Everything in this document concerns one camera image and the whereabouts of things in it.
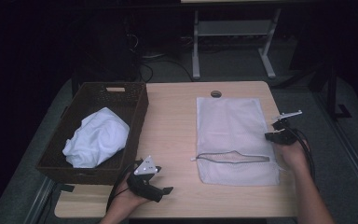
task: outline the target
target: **wooden table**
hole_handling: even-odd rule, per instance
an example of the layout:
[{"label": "wooden table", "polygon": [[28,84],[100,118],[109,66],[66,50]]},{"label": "wooden table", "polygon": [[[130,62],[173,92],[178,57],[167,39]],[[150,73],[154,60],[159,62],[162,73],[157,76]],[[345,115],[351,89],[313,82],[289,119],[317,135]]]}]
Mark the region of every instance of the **wooden table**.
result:
[{"label": "wooden table", "polygon": [[[296,195],[290,172],[281,172],[279,186],[232,187],[200,181],[196,156],[196,97],[260,99],[267,124],[279,115],[265,82],[198,82],[147,84],[149,107],[137,158],[151,155],[162,170],[151,184],[174,187],[159,203],[140,206],[131,217],[295,217]],[[55,208],[57,217],[103,217],[112,186],[75,185],[63,191]]]}]

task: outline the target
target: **dark background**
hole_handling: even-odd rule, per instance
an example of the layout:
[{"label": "dark background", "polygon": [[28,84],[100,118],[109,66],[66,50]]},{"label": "dark background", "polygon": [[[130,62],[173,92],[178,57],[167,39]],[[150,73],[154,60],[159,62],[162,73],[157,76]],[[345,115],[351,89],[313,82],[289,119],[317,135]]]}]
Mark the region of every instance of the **dark background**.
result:
[{"label": "dark background", "polygon": [[[77,1],[70,4],[81,6]],[[0,195],[51,101],[79,66],[71,54],[74,42],[69,28],[90,14],[85,19],[79,13],[62,13],[57,10],[60,5],[60,1],[0,1]],[[299,22],[290,17],[298,11],[286,10],[277,31],[277,37],[300,39],[301,50],[293,67],[307,68],[327,60],[358,94],[358,1],[328,2],[306,11],[310,14]],[[139,32],[146,44],[164,44],[181,35],[175,26],[182,25],[183,32],[191,27],[192,20],[177,20],[168,14],[161,14],[166,23],[160,26],[156,26],[155,21],[161,21],[156,14],[142,26],[135,23],[135,27],[144,27]],[[167,32],[151,35],[150,31],[161,30]]]}]

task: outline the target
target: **white bag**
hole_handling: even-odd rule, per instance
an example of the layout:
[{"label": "white bag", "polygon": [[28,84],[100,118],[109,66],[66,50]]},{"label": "white bag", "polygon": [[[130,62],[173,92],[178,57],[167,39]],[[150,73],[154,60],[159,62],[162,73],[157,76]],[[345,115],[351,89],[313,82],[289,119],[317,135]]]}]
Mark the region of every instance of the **white bag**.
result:
[{"label": "white bag", "polygon": [[279,184],[279,165],[255,98],[197,98],[197,163],[207,184]]}]

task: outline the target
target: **white cloth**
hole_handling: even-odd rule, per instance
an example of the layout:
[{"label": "white cloth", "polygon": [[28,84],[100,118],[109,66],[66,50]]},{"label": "white cloth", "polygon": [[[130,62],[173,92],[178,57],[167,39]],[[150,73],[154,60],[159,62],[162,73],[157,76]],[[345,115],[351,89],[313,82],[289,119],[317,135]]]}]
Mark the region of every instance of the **white cloth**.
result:
[{"label": "white cloth", "polygon": [[197,98],[197,163],[207,184],[279,184],[279,166],[256,98]]},{"label": "white cloth", "polygon": [[82,120],[62,153],[75,168],[94,168],[126,146],[129,130],[113,111],[102,108]]}]

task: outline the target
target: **wire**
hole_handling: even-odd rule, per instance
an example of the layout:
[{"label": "wire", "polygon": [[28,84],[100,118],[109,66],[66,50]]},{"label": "wire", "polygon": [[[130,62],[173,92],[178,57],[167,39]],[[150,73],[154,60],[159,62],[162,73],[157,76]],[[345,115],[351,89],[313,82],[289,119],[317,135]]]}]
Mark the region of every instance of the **wire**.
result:
[{"label": "wire", "polygon": [[118,196],[118,194],[124,192],[125,190],[122,190],[121,192],[119,192],[118,194],[115,194],[116,193],[116,190],[117,190],[117,186],[121,183],[121,181],[123,181],[124,177],[126,176],[127,172],[129,171],[129,169],[132,167],[133,168],[133,165],[136,164],[137,161],[134,161],[132,163],[130,163],[129,165],[127,165],[127,167],[120,173],[120,175],[118,176],[116,182],[115,182],[115,185],[113,186],[112,188],[112,191],[109,195],[109,198],[107,200],[107,204],[106,204],[106,212],[107,210],[109,209],[110,207],[110,204],[112,203],[112,201],[115,199],[116,196]]},{"label": "wire", "polygon": [[152,77],[154,75],[153,68],[151,68],[150,66],[148,66],[148,65],[146,65],[144,63],[141,63],[140,65],[148,68],[150,70],[150,72],[151,72],[150,77],[148,79],[144,79],[144,76],[142,75],[141,70],[139,70],[139,76],[141,78],[141,81],[144,81],[145,83],[147,83],[152,79]]},{"label": "wire", "polygon": [[115,198],[116,198],[120,193],[126,191],[127,189],[129,189],[129,188],[123,189],[121,192],[117,193],[117,194],[115,195]]},{"label": "wire", "polygon": [[151,61],[151,62],[146,62],[146,63],[174,63],[174,64],[180,66],[181,68],[183,68],[183,70],[185,70],[185,72],[187,73],[187,76],[190,79],[190,81],[192,81],[192,82],[194,81],[192,76],[190,75],[190,73],[187,71],[187,69],[184,66],[182,66],[180,63],[177,63],[177,62],[174,62],[174,61],[169,61],[169,60]]},{"label": "wire", "polygon": [[304,149],[304,154],[306,156],[306,159],[308,161],[308,165],[310,168],[310,176],[313,179],[313,182],[315,182],[315,167],[313,164],[313,158],[310,152],[310,149],[307,147],[307,145],[304,143],[304,141],[302,140],[302,138],[295,132],[293,131],[291,128],[287,127],[287,126],[283,126],[285,130],[289,131],[292,135],[295,136],[295,138],[297,139],[297,141],[300,143],[300,145],[303,147]]}]

